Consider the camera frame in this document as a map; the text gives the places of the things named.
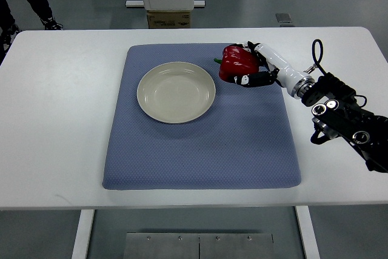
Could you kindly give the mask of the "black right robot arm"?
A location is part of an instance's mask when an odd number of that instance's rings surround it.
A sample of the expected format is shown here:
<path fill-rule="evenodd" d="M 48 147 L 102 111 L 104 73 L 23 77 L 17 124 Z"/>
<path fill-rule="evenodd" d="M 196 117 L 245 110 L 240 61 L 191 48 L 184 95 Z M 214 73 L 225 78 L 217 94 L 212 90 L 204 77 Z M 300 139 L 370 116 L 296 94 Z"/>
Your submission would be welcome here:
<path fill-rule="evenodd" d="M 312 143 L 320 145 L 341 137 L 370 171 L 387 172 L 387 117 L 363 109 L 357 103 L 360 95 L 331 73 L 320 76 L 299 95 L 301 102 L 312 108 Z"/>

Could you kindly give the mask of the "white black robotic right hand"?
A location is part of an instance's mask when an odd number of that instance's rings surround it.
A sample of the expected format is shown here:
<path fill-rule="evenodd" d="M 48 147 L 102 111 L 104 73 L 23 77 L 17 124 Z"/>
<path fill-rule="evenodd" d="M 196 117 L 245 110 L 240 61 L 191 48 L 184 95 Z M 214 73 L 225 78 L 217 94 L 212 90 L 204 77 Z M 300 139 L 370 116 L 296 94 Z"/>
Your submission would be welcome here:
<path fill-rule="evenodd" d="M 233 44 L 243 47 L 259 61 L 259 72 L 236 76 L 234 82 L 243 87 L 262 87 L 277 83 L 296 99 L 301 98 L 314 79 L 305 72 L 295 70 L 282 56 L 266 44 L 246 42 Z"/>

